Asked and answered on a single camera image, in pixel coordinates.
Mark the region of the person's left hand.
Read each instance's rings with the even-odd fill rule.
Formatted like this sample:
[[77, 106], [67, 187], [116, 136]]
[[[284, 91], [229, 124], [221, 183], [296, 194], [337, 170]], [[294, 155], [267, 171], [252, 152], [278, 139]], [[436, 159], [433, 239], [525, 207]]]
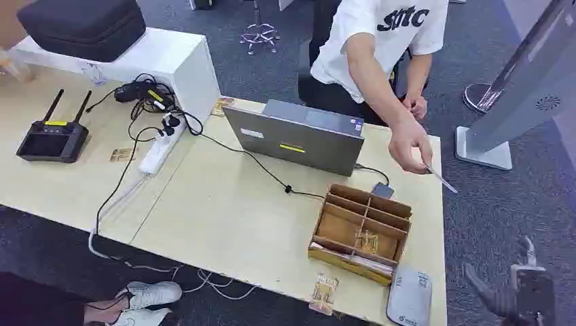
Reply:
[[421, 120], [426, 116], [428, 103], [421, 94], [406, 94], [401, 102], [415, 119]]

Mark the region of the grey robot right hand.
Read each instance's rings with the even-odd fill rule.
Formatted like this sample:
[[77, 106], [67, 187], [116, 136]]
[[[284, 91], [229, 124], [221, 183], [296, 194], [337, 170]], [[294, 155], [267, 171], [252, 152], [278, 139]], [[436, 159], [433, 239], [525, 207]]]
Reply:
[[519, 239], [522, 261], [510, 266], [508, 288], [493, 289], [463, 264], [468, 284], [483, 305], [501, 318], [502, 325], [555, 325], [556, 307], [552, 275], [537, 261], [535, 247], [528, 236]]

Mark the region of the person's right hand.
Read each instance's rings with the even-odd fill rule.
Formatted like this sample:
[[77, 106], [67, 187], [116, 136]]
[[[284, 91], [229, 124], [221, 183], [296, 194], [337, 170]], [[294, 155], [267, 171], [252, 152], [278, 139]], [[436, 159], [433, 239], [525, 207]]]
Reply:
[[424, 128], [410, 114], [390, 125], [392, 137], [389, 153], [404, 171], [418, 175], [431, 174], [433, 150]]

